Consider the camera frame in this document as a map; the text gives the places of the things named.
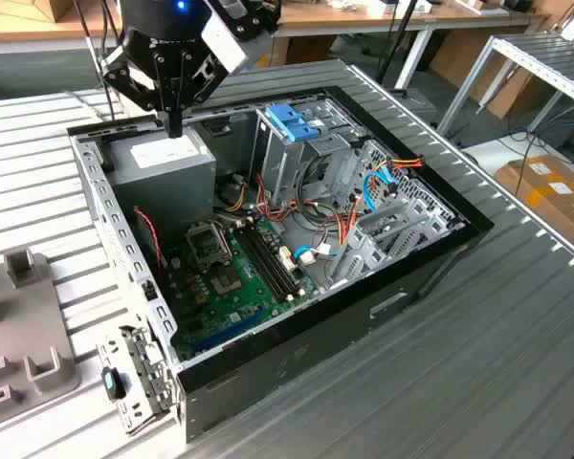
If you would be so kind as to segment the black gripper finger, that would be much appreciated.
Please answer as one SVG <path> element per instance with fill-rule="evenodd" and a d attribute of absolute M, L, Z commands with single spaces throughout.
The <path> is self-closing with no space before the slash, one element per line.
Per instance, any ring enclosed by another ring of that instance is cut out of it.
<path fill-rule="evenodd" d="M 173 110 L 173 137 L 183 135 L 183 112 L 206 101 L 227 77 L 228 71 L 215 55 L 204 58 L 182 55 Z"/>
<path fill-rule="evenodd" d="M 150 88 L 135 79 L 133 63 L 122 45 L 100 62 L 100 70 L 103 82 L 144 111 L 155 111 L 167 135 L 174 138 L 174 110 L 171 105 L 171 94 L 164 94 L 155 80 L 153 80 L 154 86 Z"/>

